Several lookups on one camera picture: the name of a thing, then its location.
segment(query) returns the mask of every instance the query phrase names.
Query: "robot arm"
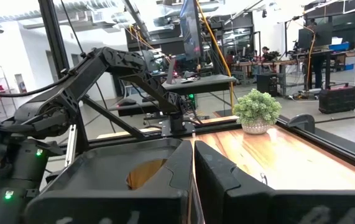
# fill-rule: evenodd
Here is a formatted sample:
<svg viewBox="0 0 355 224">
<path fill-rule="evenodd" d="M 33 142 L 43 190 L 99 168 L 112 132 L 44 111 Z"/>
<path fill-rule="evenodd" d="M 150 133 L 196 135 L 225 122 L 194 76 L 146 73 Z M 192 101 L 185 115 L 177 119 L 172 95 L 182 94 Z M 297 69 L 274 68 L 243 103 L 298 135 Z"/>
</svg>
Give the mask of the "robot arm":
<svg viewBox="0 0 355 224">
<path fill-rule="evenodd" d="M 33 125 L 34 132 L 30 135 L 37 139 L 63 134 L 78 114 L 78 102 L 104 72 L 142 88 L 158 101 L 164 114 L 178 116 L 188 109 L 180 95 L 168 92 L 151 77 L 139 54 L 103 47 L 93 49 L 77 66 L 63 71 L 69 76 L 64 83 L 22 105 L 14 120 L 4 124 Z"/>
</svg>

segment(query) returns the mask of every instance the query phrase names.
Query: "metal frame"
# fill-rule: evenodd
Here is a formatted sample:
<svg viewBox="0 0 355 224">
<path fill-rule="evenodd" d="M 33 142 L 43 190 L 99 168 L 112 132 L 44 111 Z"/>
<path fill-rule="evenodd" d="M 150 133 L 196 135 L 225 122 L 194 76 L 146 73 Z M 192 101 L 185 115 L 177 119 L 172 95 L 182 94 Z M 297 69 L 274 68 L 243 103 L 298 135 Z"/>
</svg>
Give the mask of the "metal frame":
<svg viewBox="0 0 355 224">
<path fill-rule="evenodd" d="M 63 41 L 62 41 L 62 36 L 60 33 L 60 28 L 58 26 L 58 21 L 57 17 L 55 16 L 55 11 L 54 11 L 54 6 L 52 1 L 47 1 L 47 0 L 39 0 L 40 4 L 40 9 L 43 15 L 44 19 L 44 24 L 46 27 L 47 31 L 47 37 L 49 40 L 50 46 L 52 46 L 52 54 L 55 60 L 55 64 L 58 65 L 58 68 L 68 68 L 68 62 L 65 60 L 64 56 L 66 56 L 66 51 L 63 46 Z M 99 109 L 101 111 L 101 114 L 106 114 L 108 119 L 114 120 L 115 115 L 109 114 L 104 112 L 104 108 L 100 107 L 100 105 L 95 106 L 96 109 Z M 311 143 L 320 146 L 322 149 L 344 159 L 345 161 L 354 164 L 355 165 L 355 153 L 349 152 L 345 149 L 343 149 L 340 146 L 337 146 L 325 139 L 320 138 L 319 136 L 316 136 L 312 133 L 308 133 L 306 131 L 302 131 L 301 129 L 298 128 L 288 128 L 286 121 L 282 119 L 278 119 L 277 125 L 281 126 L 282 128 L 293 132 L 297 135 L 299 135 L 301 138 L 306 139 L 307 141 L 310 141 Z M 237 124 L 235 120 L 229 120 L 229 121 L 219 121 L 219 122 L 214 122 L 214 123 L 208 123 L 208 124 L 201 124 L 199 126 L 196 126 L 196 134 L 206 134 L 206 133 L 215 133 L 219 131 L 229 131 L 232 129 L 239 129 L 241 128 L 240 124 Z M 120 145 L 120 144 L 125 144 L 125 143 L 131 143 L 131 142 L 140 142 L 140 141 L 148 141 L 148 140 L 153 140 L 153 139 L 160 139 L 162 138 L 160 131 L 155 131 L 152 133 L 149 133 L 150 135 L 146 136 L 145 138 L 135 138 L 131 135 L 128 136 L 117 136 L 113 138 L 105 138 L 105 139 L 95 139 L 95 140 L 90 140 L 87 141 L 86 137 L 86 132 L 85 132 L 85 127 L 83 125 L 81 116 L 79 116 L 78 122 L 77 122 L 77 152 L 81 152 L 81 149 L 95 149 L 97 147 L 103 147 L 103 146 L 111 146 L 111 145 Z M 183 137 L 189 137 L 190 134 L 181 134 L 181 135 L 176 135 L 174 136 L 175 138 L 183 138 Z M 60 146 L 64 152 L 66 153 L 67 146 L 61 145 Z"/>
</svg>

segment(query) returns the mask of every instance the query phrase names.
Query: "floor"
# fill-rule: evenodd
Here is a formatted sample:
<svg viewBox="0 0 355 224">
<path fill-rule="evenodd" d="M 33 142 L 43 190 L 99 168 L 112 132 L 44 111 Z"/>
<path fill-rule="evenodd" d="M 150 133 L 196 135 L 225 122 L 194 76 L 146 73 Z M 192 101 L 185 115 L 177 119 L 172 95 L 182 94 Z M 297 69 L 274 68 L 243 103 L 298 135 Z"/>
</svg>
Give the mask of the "floor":
<svg viewBox="0 0 355 224">
<path fill-rule="evenodd" d="M 300 85 L 300 82 L 303 80 L 302 75 L 298 74 L 297 72 L 292 69 L 289 71 L 287 77 L 288 83 L 298 83 L 298 85 L 291 87 L 288 89 L 289 94 L 295 93 L 298 90 L 302 90 L 303 86 Z M 350 71 L 343 71 L 343 72 L 336 72 L 331 74 L 331 81 L 336 83 L 341 82 L 349 82 L 350 84 L 353 83 L 354 80 L 354 70 Z M 234 92 L 237 97 L 241 97 L 246 95 L 250 92 L 253 88 L 256 88 L 255 84 L 250 85 L 238 85 L 234 88 Z M 228 110 L 231 107 L 228 105 L 230 102 L 229 99 L 229 91 L 217 91 L 212 93 L 202 93 L 197 94 L 197 103 L 198 103 L 198 110 L 199 114 L 201 115 L 208 115 L 210 118 L 215 118 L 215 111 L 221 110 Z M 106 103 L 108 107 L 114 105 L 120 99 L 112 99 L 107 100 Z M 316 127 L 320 128 L 324 131 L 333 133 L 337 136 L 345 138 L 349 141 L 355 142 L 355 110 L 344 112 L 344 113 L 335 113 L 335 114 L 322 114 L 318 111 L 318 102 L 317 101 L 303 101 L 297 102 L 293 100 L 288 100 L 285 98 L 277 98 L 277 100 L 282 105 L 282 112 L 281 115 L 286 118 L 292 118 L 298 114 L 307 113 L 314 116 L 316 121 Z M 233 97 L 234 104 L 237 103 L 235 97 Z M 113 130 L 109 121 L 97 113 L 95 110 L 91 109 L 90 107 L 84 105 L 81 107 L 81 113 L 83 117 L 83 121 L 85 123 L 86 133 L 88 135 L 88 139 L 96 139 L 100 134 L 108 134 L 111 133 Z M 335 121 L 336 119 L 340 118 L 349 118 L 354 117 L 351 119 L 344 119 Z M 150 123 L 143 124 L 144 115 L 135 115 L 135 116 L 126 116 L 122 117 L 122 119 L 130 124 L 131 126 L 137 128 L 143 128 L 149 124 L 157 124 L 159 121 L 150 121 Z M 114 125 L 115 131 L 119 132 L 122 129 L 116 125 Z M 47 138 L 46 141 L 57 141 L 59 144 L 67 143 L 68 141 L 68 132 L 63 134 L 62 136 L 56 138 Z M 63 160 L 62 157 L 54 157 L 51 158 L 51 161 L 48 164 L 48 170 L 56 171 L 62 169 L 63 167 Z"/>
</svg>

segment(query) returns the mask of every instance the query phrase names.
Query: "wooden table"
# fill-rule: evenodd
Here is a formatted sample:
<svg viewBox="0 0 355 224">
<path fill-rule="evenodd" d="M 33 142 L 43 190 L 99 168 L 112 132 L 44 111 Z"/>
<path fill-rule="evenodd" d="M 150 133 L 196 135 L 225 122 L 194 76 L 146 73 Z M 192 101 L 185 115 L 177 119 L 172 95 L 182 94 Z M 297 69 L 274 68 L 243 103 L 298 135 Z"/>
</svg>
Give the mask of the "wooden table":
<svg viewBox="0 0 355 224">
<path fill-rule="evenodd" d="M 120 135 L 104 134 L 99 138 Z M 186 140 L 204 141 L 256 179 L 260 180 L 260 174 L 265 174 L 273 189 L 355 189 L 355 166 L 278 126 L 272 126 L 262 135 L 245 134 L 236 129 Z"/>
</svg>

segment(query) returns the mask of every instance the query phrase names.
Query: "monitor screen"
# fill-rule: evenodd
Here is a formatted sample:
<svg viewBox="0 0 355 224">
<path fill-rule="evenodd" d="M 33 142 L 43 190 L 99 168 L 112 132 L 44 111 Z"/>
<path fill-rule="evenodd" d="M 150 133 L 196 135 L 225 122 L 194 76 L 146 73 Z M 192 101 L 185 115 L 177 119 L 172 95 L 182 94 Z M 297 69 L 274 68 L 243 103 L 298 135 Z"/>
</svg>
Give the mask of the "monitor screen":
<svg viewBox="0 0 355 224">
<path fill-rule="evenodd" d="M 180 27 L 182 30 L 184 50 L 187 60 L 202 56 L 202 41 L 200 40 L 199 17 L 196 0 L 184 1 L 180 11 Z"/>
</svg>

